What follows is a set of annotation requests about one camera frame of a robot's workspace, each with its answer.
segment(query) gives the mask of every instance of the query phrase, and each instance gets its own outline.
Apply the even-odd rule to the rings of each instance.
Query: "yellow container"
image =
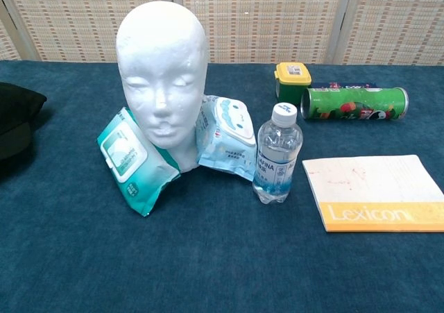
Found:
[[[311,76],[300,62],[281,62],[276,65],[276,96],[279,102],[300,104],[302,93],[310,86]]]

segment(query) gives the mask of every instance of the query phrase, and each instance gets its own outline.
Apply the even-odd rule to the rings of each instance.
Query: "mannequin face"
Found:
[[[124,20],[119,29],[122,36],[117,36],[119,71],[128,106],[145,136],[162,149],[176,147],[194,134],[207,72],[202,26],[182,6],[174,4],[172,8],[179,8],[180,13],[173,11],[159,18],[159,13],[168,10],[164,6],[157,12],[145,11],[131,23]],[[186,13],[188,20],[181,13]]]

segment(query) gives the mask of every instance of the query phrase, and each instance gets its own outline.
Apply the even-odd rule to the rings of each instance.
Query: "pringles can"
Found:
[[[304,119],[401,119],[409,107],[402,87],[391,89],[306,89],[300,111]]]
[[[307,67],[301,62],[281,62],[276,65],[276,97],[280,103],[300,104],[302,93],[311,84]]]

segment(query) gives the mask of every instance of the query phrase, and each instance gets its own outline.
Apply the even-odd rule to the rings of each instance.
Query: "water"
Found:
[[[282,203],[287,198],[302,142],[296,123],[282,128],[269,120],[259,129],[253,189],[262,203]]]

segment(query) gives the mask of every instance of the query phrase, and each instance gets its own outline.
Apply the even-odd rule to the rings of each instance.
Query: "plastic water bottle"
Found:
[[[262,203],[282,203],[291,189],[296,158],[302,146],[302,131],[296,124],[298,109],[278,103],[271,120],[257,134],[257,161],[253,189]]]

